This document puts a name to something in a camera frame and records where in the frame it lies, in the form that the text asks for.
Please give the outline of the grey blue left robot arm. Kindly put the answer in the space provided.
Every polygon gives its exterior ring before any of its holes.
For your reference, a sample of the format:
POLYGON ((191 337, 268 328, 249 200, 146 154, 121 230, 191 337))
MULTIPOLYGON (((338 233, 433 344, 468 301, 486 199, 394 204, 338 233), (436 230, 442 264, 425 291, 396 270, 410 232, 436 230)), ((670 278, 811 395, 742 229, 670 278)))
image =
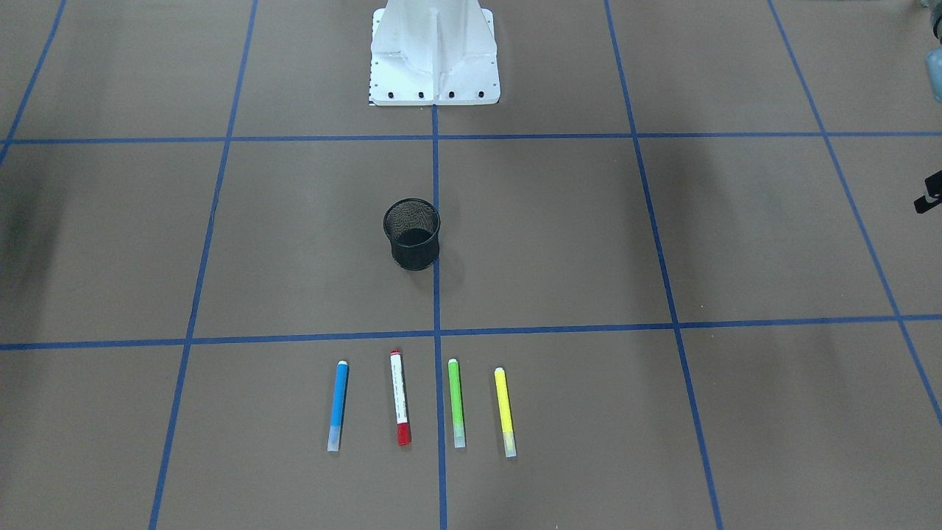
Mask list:
MULTIPOLYGON (((933 37, 938 41, 938 47, 928 51, 925 56, 925 66, 929 86, 933 98, 941 103, 941 1, 916 1, 921 9, 929 13, 929 27, 933 37)), ((941 201, 941 171, 933 172, 923 181, 924 191, 914 201, 916 213, 923 214, 938 207, 941 201)))

